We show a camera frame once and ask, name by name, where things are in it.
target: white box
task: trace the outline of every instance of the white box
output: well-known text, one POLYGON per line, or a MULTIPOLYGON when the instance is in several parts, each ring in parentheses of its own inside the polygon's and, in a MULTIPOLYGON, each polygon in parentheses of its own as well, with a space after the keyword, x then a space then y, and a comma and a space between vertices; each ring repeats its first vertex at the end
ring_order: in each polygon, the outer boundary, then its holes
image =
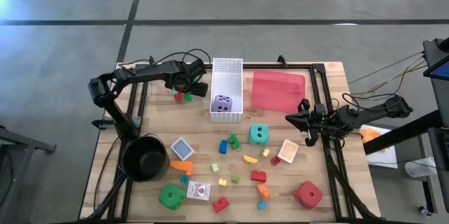
POLYGON ((243 115, 243 59, 213 58, 210 119, 219 123, 240 123, 243 115), (216 95, 232 98, 231 112, 212 112, 216 95))

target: wooden table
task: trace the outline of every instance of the wooden table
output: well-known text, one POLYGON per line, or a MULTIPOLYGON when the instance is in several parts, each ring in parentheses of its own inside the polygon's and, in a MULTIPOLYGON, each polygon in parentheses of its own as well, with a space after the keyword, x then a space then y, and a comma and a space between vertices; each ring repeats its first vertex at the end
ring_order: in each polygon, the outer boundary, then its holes
MULTIPOLYGON (((332 98, 337 98, 340 106, 344 104, 342 93, 349 92, 347 80, 341 62, 325 62, 328 84, 332 98)), ((306 77, 306 97, 313 107, 313 91, 310 75, 307 70, 279 70, 293 74, 303 74, 306 77)), ((210 83, 212 74, 203 77, 210 83)), ((321 140, 314 147, 307 147, 304 142, 305 133, 300 133, 285 119, 285 112, 259 110, 250 107, 250 93, 253 82, 253 71, 244 70, 243 74, 243 119, 240 124, 213 124, 210 122, 209 105, 210 93, 205 98, 194 97, 192 103, 176 104, 170 90, 163 87, 163 83, 154 81, 149 87, 145 115, 142 120, 142 135, 155 133, 167 147, 170 159, 178 157, 170 149, 170 145, 182 136, 195 150, 189 158, 194 162, 194 172, 191 180, 211 184, 210 199, 208 202, 186 199, 182 206, 172 211, 159 203, 158 197, 162 188, 167 183, 181 185, 181 171, 169 169, 161 180, 145 183, 133 183, 133 192, 129 206, 128 221, 140 222, 275 222, 275 221, 332 221, 335 220, 332 199, 328 182, 326 163, 323 156, 321 140), (262 123, 269 126, 269 157, 262 156, 263 147, 248 144, 248 132, 251 124, 262 123), (222 139, 227 139, 230 134, 236 134, 242 143, 242 148, 232 150, 228 147, 227 154, 219 154, 218 145, 222 139), (292 164, 286 162, 278 166, 272 166, 269 160, 277 154, 284 139, 289 139, 300 145, 299 151, 292 164), (243 155, 257 157, 259 162, 247 164, 243 161, 243 155), (213 173, 211 164, 217 163, 220 170, 213 173), (250 179, 250 171, 257 169, 267 173, 267 187, 271 197, 267 200, 267 208, 257 210, 257 203, 261 200, 255 181, 250 179), (238 185, 231 183, 231 176, 239 175, 241 182, 238 185), (219 178, 227 179, 228 186, 217 184, 219 178), (323 199, 313 210, 306 210, 299 205, 292 196, 292 192, 306 180, 313 182, 323 192, 323 199), (212 202, 225 196, 230 205, 223 211, 215 213, 212 202)), ((320 92, 322 92, 321 80, 318 77, 320 92)), ((116 99, 120 108, 126 111, 130 94, 130 86, 127 86, 116 99)), ((137 94, 135 111, 139 103, 140 95, 137 94)), ((93 193, 98 180, 101 166, 111 144, 116 139, 116 131, 108 129, 102 131, 98 138, 98 146, 92 163, 86 194, 84 197, 80 217, 86 217, 93 211, 93 193)), ((105 173, 102 177, 97 203, 109 191, 114 179, 119 144, 111 154, 105 173)), ((346 138, 343 149, 346 161, 349 182, 362 202, 376 215, 380 215, 377 199, 371 180, 368 164, 361 139, 357 135, 346 138)), ((346 213, 344 196, 338 184, 340 204, 343 213, 346 213)), ((123 197, 123 188, 118 196, 117 216, 120 215, 123 197)))

